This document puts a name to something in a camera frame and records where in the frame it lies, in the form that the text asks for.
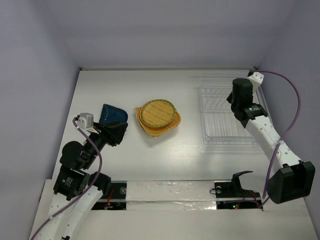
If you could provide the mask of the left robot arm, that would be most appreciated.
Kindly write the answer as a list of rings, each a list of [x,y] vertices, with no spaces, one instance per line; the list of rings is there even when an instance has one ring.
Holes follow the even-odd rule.
[[[121,143],[128,123],[86,123],[80,115],[72,123],[85,137],[85,143],[70,141],[62,148],[47,219],[33,233],[32,240],[74,240],[92,207],[110,194],[111,178],[101,172],[101,151],[106,145]]]

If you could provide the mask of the blue triangular plate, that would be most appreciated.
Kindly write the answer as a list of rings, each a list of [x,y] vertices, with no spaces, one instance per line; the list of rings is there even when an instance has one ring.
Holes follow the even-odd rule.
[[[121,127],[128,127],[128,113],[118,107],[103,104],[100,119],[98,122],[99,126],[114,126],[120,125]]]

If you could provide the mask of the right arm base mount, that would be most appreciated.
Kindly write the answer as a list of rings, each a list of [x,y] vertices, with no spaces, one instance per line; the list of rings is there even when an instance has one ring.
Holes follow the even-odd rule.
[[[262,204],[260,193],[234,186],[231,181],[218,181],[210,193],[215,195],[217,210],[257,209]]]

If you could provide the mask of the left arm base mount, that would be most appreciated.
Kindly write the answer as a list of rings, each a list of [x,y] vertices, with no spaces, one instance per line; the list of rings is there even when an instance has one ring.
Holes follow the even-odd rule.
[[[112,181],[107,195],[103,195],[91,208],[93,211],[122,211],[127,208],[127,182]]]

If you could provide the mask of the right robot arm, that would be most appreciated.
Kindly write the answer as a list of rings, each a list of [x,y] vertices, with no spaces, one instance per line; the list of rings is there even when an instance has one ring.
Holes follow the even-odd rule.
[[[269,159],[262,195],[275,204],[282,204],[310,195],[316,168],[290,150],[274,128],[267,111],[254,102],[254,92],[263,79],[258,72],[248,78],[234,79],[227,101],[234,117]]]

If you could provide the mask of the triangular woven bamboo plate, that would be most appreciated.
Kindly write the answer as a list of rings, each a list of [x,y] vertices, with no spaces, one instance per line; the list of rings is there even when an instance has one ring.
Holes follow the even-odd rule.
[[[178,112],[176,112],[176,116],[174,117],[172,122],[170,122],[166,126],[162,126],[162,127],[147,126],[141,120],[141,113],[140,113],[141,108],[142,107],[136,107],[134,109],[135,117],[136,117],[136,120],[137,120],[139,126],[141,127],[141,129],[150,137],[153,137],[153,138],[159,137],[159,136],[173,130],[181,123],[181,115]]]

